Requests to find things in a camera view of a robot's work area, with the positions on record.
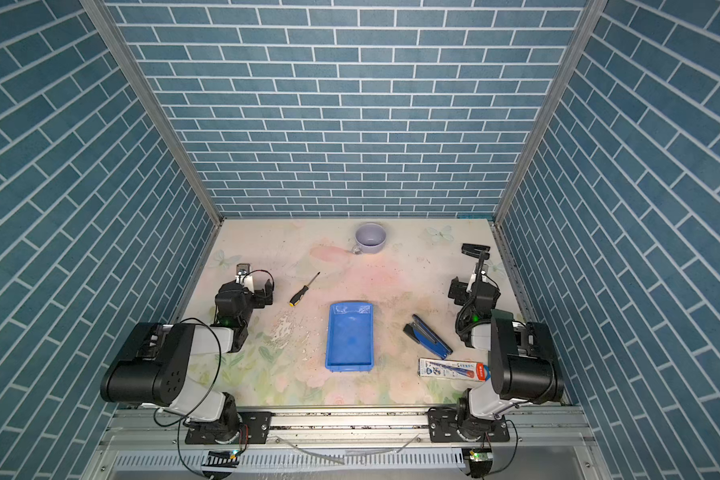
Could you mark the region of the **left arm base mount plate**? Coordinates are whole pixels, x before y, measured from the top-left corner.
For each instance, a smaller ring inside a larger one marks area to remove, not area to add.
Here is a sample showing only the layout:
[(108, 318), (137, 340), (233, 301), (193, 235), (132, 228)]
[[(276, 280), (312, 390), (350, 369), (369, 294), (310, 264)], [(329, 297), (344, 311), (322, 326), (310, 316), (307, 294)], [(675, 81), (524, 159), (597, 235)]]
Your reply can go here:
[(269, 435), (273, 414), (269, 411), (243, 411), (233, 415), (223, 414), (213, 422), (189, 421), (187, 445), (242, 446), (265, 444)]

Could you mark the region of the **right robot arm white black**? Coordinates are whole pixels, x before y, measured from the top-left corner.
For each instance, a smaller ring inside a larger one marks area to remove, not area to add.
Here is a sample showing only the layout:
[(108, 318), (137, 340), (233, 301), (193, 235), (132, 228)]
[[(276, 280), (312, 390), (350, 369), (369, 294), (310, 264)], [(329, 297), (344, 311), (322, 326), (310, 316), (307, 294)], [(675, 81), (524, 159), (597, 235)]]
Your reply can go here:
[(500, 287), (486, 269), (490, 248), (464, 243), (461, 253), (477, 262), (467, 282), (455, 278), (449, 287), (460, 307), (455, 333), (466, 347), (488, 353), (486, 380), (464, 392), (456, 413), (459, 433), (476, 440), (496, 432), (513, 408), (561, 401), (564, 380), (549, 327), (497, 307)]

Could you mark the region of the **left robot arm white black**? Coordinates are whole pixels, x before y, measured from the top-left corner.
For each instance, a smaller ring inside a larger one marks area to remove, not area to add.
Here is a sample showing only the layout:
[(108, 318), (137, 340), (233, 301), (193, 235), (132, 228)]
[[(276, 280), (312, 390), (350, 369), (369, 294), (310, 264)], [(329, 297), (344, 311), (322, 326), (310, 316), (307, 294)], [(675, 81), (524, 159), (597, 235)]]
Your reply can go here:
[(223, 356), (241, 350), (253, 312), (273, 303), (274, 277), (264, 271), (268, 279), (257, 289), (255, 273), (241, 264), (235, 279), (219, 288), (211, 323), (196, 318), (171, 325), (138, 323), (103, 376), (101, 398), (160, 407), (206, 443), (237, 440), (245, 427), (234, 397), (190, 379), (188, 369), (192, 358), (214, 354), (212, 380), (217, 381)]

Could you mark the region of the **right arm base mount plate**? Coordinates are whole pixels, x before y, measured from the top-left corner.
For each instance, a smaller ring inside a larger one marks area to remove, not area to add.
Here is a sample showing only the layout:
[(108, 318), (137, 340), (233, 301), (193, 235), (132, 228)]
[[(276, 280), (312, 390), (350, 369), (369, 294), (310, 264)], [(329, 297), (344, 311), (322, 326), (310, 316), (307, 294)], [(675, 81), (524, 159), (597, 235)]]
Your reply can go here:
[(499, 420), (485, 420), (455, 407), (431, 407), (426, 412), (429, 437), (432, 443), (508, 442), (507, 424)]

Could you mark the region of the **black yellow handled screwdriver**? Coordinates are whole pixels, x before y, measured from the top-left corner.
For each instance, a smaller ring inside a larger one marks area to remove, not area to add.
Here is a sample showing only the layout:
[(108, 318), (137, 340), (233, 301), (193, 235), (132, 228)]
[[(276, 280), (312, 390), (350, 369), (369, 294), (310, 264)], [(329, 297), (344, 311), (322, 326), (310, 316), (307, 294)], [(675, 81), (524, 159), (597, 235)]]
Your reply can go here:
[(304, 284), (289, 300), (289, 305), (295, 307), (302, 300), (304, 295), (309, 290), (311, 284), (318, 278), (320, 272), (317, 272), (306, 284)]

